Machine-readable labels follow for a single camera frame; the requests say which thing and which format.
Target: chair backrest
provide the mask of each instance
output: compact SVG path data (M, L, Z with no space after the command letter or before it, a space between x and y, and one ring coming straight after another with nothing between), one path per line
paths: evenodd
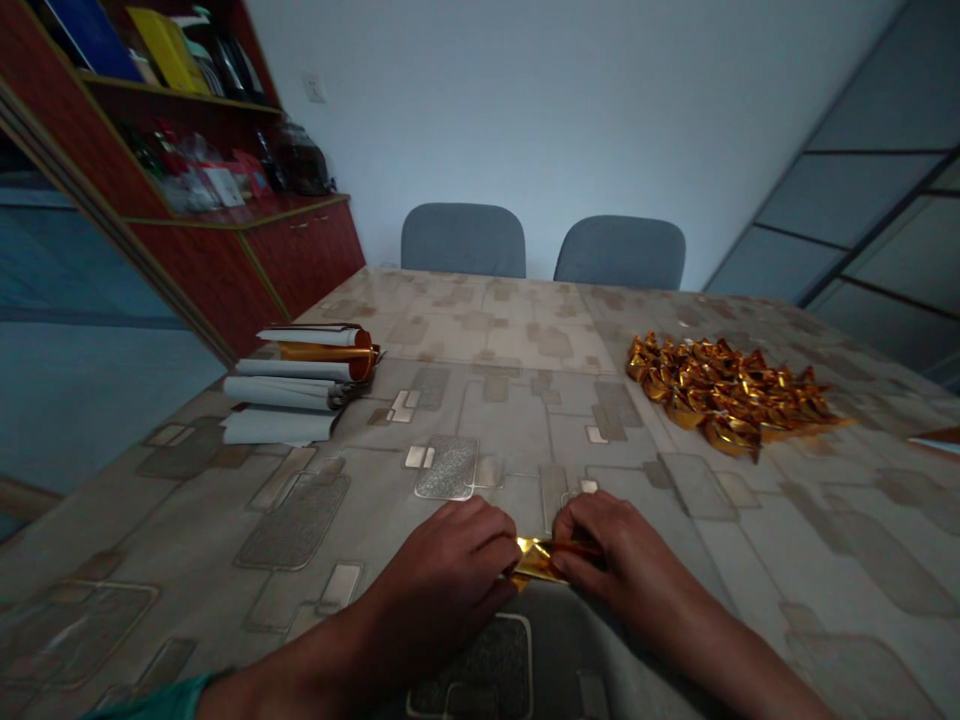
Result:
M496 205L419 205L403 222L400 267L523 278L523 226L516 215Z
M664 220L594 215L567 232L554 280L676 290L687 242Z

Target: light switch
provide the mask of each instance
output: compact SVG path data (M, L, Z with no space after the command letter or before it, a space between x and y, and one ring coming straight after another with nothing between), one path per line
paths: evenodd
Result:
M300 77L303 79L303 91L307 94L307 99L310 102L326 104L327 93L320 82L320 76L316 73L303 73Z

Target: wooden cabinet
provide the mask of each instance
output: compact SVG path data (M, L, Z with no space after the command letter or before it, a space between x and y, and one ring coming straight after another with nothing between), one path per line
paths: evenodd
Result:
M126 0L101 4L121 37L134 33ZM190 3L145 5L183 14ZM4 130L229 364L261 344L257 332L296 319L363 267L364 258L346 195L283 193L178 216L121 137L132 127L150 138L162 117L181 137L200 132L224 155L233 148L258 154L261 129L268 143L275 139L271 128L283 110L245 5L216 0L211 10L243 45L271 105L74 67L27 0L0 2L0 105ZM52 15L46 20L57 24Z
M245 230L243 235L291 319L365 264L346 202Z
M238 357L285 322L240 238L229 230L134 225L137 237Z

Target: patterned tablecloth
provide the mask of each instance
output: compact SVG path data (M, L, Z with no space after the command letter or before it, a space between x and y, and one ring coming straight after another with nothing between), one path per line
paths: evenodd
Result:
M347 320L387 354L330 442L223 446L214 387L0 551L0 716L248 663L359 596L443 499L543 536L591 481L842 715L960 716L960 464L903 440L960 422L957 398L766 300L363 270L299 318ZM650 330L812 364L859 424L723 455L624 375ZM601 608L533 583L384 717L714 710Z

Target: cabinet shelf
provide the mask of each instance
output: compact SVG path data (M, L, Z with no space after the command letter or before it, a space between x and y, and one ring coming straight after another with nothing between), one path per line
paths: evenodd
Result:
M169 220L150 218L124 218L132 225L167 225L219 230L249 230L275 220L293 217L310 210L319 210L329 205L342 203L349 195L334 193L325 197L304 197L292 193L280 193L270 198L249 200L246 205L221 208L196 215L184 215Z
M228 98L217 97L216 95L199 95L197 93L182 92L180 90L171 90L170 88L147 85L146 83L120 80L118 78L107 77L106 75L94 75L88 72L80 72L78 74L84 83L94 88L97 86L121 88L123 90L128 90L135 93L163 95L166 97L179 98L180 100L189 100L190 102L204 103L207 105L222 105L241 110L253 110L254 112L271 113L273 115L283 114L283 110L280 108L257 105L256 103L239 102L238 100L230 100Z

